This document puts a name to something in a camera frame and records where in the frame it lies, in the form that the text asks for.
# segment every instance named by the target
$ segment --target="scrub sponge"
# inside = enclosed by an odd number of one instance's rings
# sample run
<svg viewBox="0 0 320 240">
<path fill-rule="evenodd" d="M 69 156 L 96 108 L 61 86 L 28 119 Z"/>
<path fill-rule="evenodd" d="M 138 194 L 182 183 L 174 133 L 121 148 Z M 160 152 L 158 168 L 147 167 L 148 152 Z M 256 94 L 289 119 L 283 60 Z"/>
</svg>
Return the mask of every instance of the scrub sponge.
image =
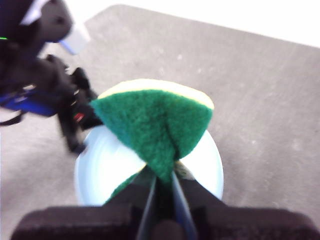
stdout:
<svg viewBox="0 0 320 240">
<path fill-rule="evenodd" d="M 197 145 L 214 105 L 203 92 L 174 82 L 121 82 L 91 102 L 96 115 L 164 184 L 174 162 Z"/>
</svg>

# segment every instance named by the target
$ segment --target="white wall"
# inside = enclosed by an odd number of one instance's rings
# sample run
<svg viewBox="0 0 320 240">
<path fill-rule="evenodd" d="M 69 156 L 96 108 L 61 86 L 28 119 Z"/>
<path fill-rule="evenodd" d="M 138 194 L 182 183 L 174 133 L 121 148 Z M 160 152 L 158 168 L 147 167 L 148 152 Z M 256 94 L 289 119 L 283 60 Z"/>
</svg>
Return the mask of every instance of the white wall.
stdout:
<svg viewBox="0 0 320 240">
<path fill-rule="evenodd" d="M 82 22 L 111 5 L 126 4 L 320 48 L 319 0 L 66 0 L 66 3 Z"/>
</svg>

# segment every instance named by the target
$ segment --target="white plate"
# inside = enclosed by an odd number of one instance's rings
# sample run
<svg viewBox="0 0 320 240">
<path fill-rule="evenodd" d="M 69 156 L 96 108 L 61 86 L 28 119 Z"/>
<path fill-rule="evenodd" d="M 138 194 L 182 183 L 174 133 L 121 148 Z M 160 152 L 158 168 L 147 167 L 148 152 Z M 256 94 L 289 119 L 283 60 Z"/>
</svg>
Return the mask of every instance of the white plate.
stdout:
<svg viewBox="0 0 320 240">
<path fill-rule="evenodd" d="M 81 205 L 101 206 L 114 189 L 141 170 L 145 162 L 105 126 L 94 127 L 84 142 L 87 149 L 75 163 L 77 199 Z M 181 161 L 203 187 L 217 198 L 222 198 L 222 162 L 208 131 L 205 131 L 194 150 Z"/>
</svg>

